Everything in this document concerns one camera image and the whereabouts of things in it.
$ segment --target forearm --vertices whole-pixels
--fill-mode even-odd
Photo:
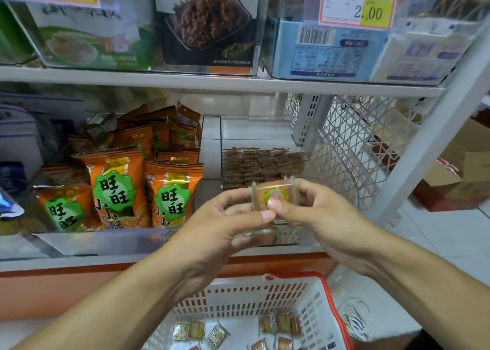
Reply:
[[[179,277],[165,249],[94,292],[14,350],[139,350],[175,304]]]
[[[370,261],[371,277],[445,350],[488,348],[488,286],[392,235],[377,244]]]

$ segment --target store shelf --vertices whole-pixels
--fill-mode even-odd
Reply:
[[[0,67],[0,81],[160,87],[186,90],[220,90],[260,93],[358,94],[396,97],[438,97],[444,88],[270,79],[199,76],[190,74],[129,73],[64,68]]]

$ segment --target brown snack packet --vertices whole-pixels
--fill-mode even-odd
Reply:
[[[90,173],[95,209],[103,229],[149,227],[143,191],[143,156],[138,148],[74,155]]]

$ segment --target shopping basket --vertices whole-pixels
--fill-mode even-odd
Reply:
[[[174,324],[204,320],[206,335],[218,321],[230,333],[219,350],[246,350],[264,337],[273,350],[274,335],[259,335],[260,316],[272,311],[299,318],[302,335],[293,340],[293,350],[354,350],[325,278],[316,272],[215,279],[176,305],[143,349],[188,350],[197,342],[173,342]]]

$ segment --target white floor tile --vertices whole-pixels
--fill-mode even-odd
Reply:
[[[490,251],[490,219],[478,209],[429,212],[412,197],[402,208],[443,257]]]
[[[490,285],[490,255],[449,257],[447,260],[475,279]]]

